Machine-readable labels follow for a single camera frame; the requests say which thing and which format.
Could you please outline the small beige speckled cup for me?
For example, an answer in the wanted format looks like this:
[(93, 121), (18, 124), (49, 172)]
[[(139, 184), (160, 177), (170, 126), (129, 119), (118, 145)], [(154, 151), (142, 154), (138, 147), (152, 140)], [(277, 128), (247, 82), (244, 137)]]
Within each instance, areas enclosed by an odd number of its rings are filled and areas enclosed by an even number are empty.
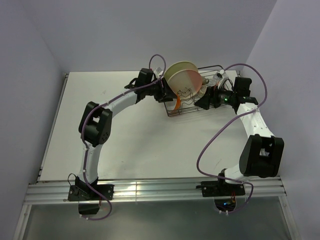
[(202, 98), (206, 94), (207, 88), (208, 88), (207, 85), (202, 85), (200, 87), (200, 89), (199, 89), (199, 91), (197, 93), (200, 98)]

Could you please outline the white bowl orange outside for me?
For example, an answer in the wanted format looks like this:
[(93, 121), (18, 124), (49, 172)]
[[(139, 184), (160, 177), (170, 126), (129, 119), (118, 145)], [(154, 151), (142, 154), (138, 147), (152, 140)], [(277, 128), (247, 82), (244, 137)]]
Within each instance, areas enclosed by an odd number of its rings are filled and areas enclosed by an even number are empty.
[(179, 108), (180, 108), (180, 106), (181, 106), (181, 99), (180, 99), (180, 97), (179, 96), (177, 96), (177, 99), (176, 99), (176, 103), (175, 103), (175, 107), (174, 107), (174, 111), (175, 110), (178, 110)]

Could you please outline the grey-green ceramic cup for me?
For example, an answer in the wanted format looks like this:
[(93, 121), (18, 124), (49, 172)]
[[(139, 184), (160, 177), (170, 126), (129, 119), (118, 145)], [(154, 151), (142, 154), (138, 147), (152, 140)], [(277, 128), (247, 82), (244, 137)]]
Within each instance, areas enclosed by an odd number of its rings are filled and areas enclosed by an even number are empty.
[(211, 84), (211, 80), (209, 78), (206, 78), (206, 77), (202, 77), (202, 85), (204, 86), (208, 86)]

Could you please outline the pink and cream plate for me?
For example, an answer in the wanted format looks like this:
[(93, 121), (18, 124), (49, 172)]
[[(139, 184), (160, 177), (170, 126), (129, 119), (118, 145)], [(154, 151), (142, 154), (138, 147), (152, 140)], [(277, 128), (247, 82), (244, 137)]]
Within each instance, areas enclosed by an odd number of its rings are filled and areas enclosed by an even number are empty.
[(202, 76), (195, 70), (180, 70), (167, 81), (171, 90), (182, 100), (194, 97), (203, 84)]

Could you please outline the green and cream plate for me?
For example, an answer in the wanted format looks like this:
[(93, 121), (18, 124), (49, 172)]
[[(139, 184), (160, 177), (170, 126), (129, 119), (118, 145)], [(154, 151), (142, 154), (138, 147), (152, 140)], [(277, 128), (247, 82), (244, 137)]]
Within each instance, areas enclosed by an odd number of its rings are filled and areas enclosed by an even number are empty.
[(179, 61), (172, 64), (164, 73), (164, 78), (169, 80), (174, 74), (182, 70), (193, 70), (198, 72), (198, 68), (190, 61)]

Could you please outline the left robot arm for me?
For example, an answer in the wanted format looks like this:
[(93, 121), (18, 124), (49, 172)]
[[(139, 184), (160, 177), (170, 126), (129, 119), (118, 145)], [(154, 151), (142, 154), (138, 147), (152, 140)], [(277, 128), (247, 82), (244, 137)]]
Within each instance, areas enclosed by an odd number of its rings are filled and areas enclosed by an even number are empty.
[(98, 193), (98, 164), (103, 144), (111, 135), (112, 120), (126, 108), (152, 96), (159, 103), (171, 102), (177, 95), (163, 76), (142, 68), (136, 78), (124, 87), (124, 92), (103, 104), (89, 102), (83, 112), (78, 131), (84, 145), (82, 167), (75, 179), (79, 194), (91, 200)]

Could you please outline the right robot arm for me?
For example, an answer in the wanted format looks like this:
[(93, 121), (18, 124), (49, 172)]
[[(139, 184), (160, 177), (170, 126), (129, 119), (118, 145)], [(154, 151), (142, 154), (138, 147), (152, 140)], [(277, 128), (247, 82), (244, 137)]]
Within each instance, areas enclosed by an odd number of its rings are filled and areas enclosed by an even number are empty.
[(242, 184), (250, 178), (263, 179), (278, 175), (285, 143), (267, 127), (259, 110), (260, 104), (250, 95), (251, 83), (250, 78), (236, 77), (232, 90), (210, 86), (195, 102), (196, 107), (204, 110), (208, 110), (210, 106), (231, 106), (247, 134), (247, 142), (238, 164), (222, 170), (222, 179), (216, 183), (216, 189), (222, 195), (229, 194), (234, 184)]

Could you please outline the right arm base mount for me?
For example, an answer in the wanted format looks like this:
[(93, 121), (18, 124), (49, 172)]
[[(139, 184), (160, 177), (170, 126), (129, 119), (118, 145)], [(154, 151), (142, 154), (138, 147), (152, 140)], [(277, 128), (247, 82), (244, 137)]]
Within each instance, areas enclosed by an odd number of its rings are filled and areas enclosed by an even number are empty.
[(245, 189), (242, 184), (230, 184), (225, 180), (202, 181), (196, 186), (201, 190), (202, 197), (214, 198), (215, 207), (222, 212), (233, 212), (237, 205), (237, 196), (244, 196)]

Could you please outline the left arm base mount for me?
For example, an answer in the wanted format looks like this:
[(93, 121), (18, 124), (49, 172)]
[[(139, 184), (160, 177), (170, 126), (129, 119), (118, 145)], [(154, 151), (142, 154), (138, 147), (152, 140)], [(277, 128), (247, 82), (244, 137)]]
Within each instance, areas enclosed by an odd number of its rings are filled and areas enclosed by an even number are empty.
[[(114, 185), (113, 184), (98, 184), (95, 189), (104, 195), (108, 200), (113, 199)], [(78, 212), (81, 215), (95, 215), (100, 210), (101, 201), (103, 198), (97, 193), (88, 190), (80, 190), (75, 185), (71, 185), (67, 200), (69, 202), (78, 202)]]

